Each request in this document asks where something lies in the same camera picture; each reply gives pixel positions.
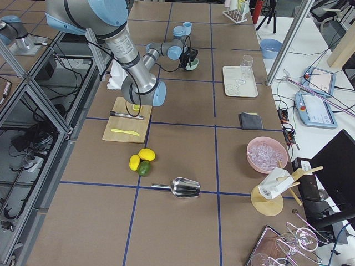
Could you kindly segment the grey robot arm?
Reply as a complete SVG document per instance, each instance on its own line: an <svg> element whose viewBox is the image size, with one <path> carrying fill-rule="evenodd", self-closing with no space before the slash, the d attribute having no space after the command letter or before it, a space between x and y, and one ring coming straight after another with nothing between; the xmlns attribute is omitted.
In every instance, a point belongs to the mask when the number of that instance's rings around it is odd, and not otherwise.
<svg viewBox="0 0 355 266"><path fill-rule="evenodd" d="M126 1L47 1L45 15L48 25L59 31L85 35L91 29L98 39L105 41L128 75L121 87L127 102L150 106L164 103L166 85L150 69L161 56L181 59L188 50L190 22L174 28L172 41L150 43L141 56L128 31Z"/></svg>
<svg viewBox="0 0 355 266"><path fill-rule="evenodd" d="M28 33L18 16L1 17L1 41L14 55L36 55L35 39Z"/></svg>

